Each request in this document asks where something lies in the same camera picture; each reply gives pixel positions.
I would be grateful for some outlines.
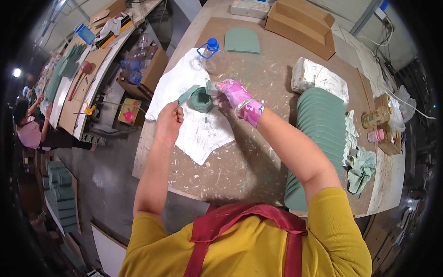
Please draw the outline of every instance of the wooden stick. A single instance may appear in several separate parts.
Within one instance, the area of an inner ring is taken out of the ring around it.
[[[368,92],[366,91],[365,82],[363,82],[363,77],[361,76],[361,73],[360,73],[360,70],[358,70],[358,67],[357,67],[357,72],[358,72],[358,75],[360,76],[361,83],[363,84],[363,89],[365,90],[365,94],[366,94],[366,100],[368,101],[369,112],[371,113],[372,109],[371,109],[371,104],[369,102]]]
[[[363,84],[363,89],[365,90],[366,100],[368,101],[369,112],[371,113],[372,109],[371,109],[371,103],[369,102],[368,91],[366,90],[365,82],[363,82],[363,77],[361,76],[361,73],[360,73],[360,70],[358,70],[358,67],[357,67],[357,72],[358,72],[358,75],[360,76],[361,83]],[[374,147],[375,147],[375,153],[377,154],[377,142],[374,142]]]

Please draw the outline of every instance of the pink gardening glove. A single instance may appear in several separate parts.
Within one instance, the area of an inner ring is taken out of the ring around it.
[[[226,79],[216,84],[219,91],[224,93],[214,104],[223,109],[235,109],[237,115],[249,122],[254,128],[257,127],[258,119],[265,105],[253,100],[240,82]]]

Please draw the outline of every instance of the worker in pink shirt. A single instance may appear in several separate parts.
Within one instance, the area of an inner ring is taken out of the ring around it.
[[[94,151],[96,145],[89,142],[79,141],[66,130],[54,129],[49,124],[49,117],[52,112],[52,102],[49,103],[45,119],[41,120],[35,116],[34,111],[37,105],[44,99],[44,95],[37,96],[35,103],[28,108],[26,100],[17,101],[13,117],[16,124],[16,132],[21,143],[28,148],[49,151],[55,148],[83,148]]]

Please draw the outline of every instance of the plastic bag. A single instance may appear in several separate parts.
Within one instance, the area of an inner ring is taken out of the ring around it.
[[[414,108],[417,108],[417,101],[411,98],[411,95],[408,93],[404,85],[401,85],[400,89],[396,93],[396,96],[398,96],[398,98],[410,104]],[[399,103],[400,111],[403,114],[403,123],[406,123],[414,116],[415,109],[413,109],[411,106],[408,106],[407,104],[404,104],[402,101],[399,101]]]
[[[403,123],[403,117],[401,116],[399,102],[396,99],[391,98],[388,102],[388,105],[392,108],[392,114],[390,114],[389,118],[389,126],[391,126],[391,129],[393,131],[403,132],[404,130],[406,130],[406,126]]]

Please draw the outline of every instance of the blue bottle cap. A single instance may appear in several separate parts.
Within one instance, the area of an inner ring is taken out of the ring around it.
[[[218,42],[215,38],[208,39],[208,47],[217,47]]]

